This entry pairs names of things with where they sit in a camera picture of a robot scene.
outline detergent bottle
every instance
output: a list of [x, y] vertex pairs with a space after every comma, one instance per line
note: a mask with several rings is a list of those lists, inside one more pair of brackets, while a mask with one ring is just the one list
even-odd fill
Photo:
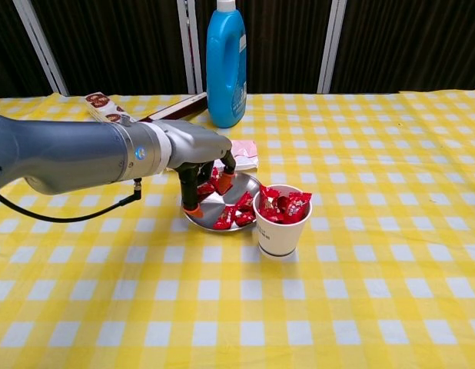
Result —
[[246, 32], [235, 0], [217, 0], [208, 25], [207, 100], [219, 128], [232, 127], [246, 110]]

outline paper cup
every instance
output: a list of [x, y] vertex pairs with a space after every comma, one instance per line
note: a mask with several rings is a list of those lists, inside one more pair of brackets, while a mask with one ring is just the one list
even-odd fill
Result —
[[[287, 186], [286, 184], [275, 184], [270, 186], [279, 190], [281, 195], [288, 196], [291, 192], [302, 192], [300, 189]], [[262, 254], [272, 259], [282, 259], [291, 255], [296, 249], [297, 242], [301, 236], [306, 221], [311, 216], [313, 207], [311, 203], [306, 210], [306, 216], [298, 223], [277, 224], [261, 216], [258, 212], [258, 203], [260, 193], [258, 192], [253, 199], [253, 209], [256, 214], [258, 229], [258, 246]]]

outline gray robot arm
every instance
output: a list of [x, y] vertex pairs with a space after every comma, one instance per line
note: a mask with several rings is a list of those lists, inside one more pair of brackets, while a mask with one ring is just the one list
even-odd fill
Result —
[[0, 188], [17, 178], [42, 194], [61, 194], [175, 169], [184, 208], [221, 159], [234, 172], [231, 142], [186, 121], [154, 123], [18, 121], [0, 115]]

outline silver tray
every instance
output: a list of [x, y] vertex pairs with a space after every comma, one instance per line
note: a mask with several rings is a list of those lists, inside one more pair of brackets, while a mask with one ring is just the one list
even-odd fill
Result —
[[255, 177], [251, 177], [246, 173], [237, 172], [232, 178], [231, 189], [226, 192], [224, 196], [220, 196], [217, 192], [214, 192], [200, 203], [201, 210], [204, 213], [203, 218], [192, 217], [189, 214], [184, 213], [184, 211], [183, 213], [191, 223], [204, 228], [207, 231], [219, 233], [232, 232], [252, 227], [256, 223], [256, 220], [244, 227], [238, 227], [233, 223], [229, 229], [217, 230], [212, 228], [219, 218], [219, 215], [222, 214], [225, 206], [236, 204], [246, 191], [249, 191], [251, 196], [254, 197], [260, 191], [260, 182]]

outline yellow checkered tablecloth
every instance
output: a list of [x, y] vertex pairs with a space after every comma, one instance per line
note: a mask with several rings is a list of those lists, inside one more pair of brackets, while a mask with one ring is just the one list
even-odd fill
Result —
[[[113, 97], [139, 118], [181, 98]], [[264, 184], [314, 193], [294, 258], [190, 226], [172, 172], [86, 223], [0, 205], [0, 368], [475, 368], [475, 91], [248, 98], [222, 133], [256, 141]], [[2, 99], [0, 114], [89, 120], [59, 95]], [[74, 216], [131, 182], [2, 193]]]

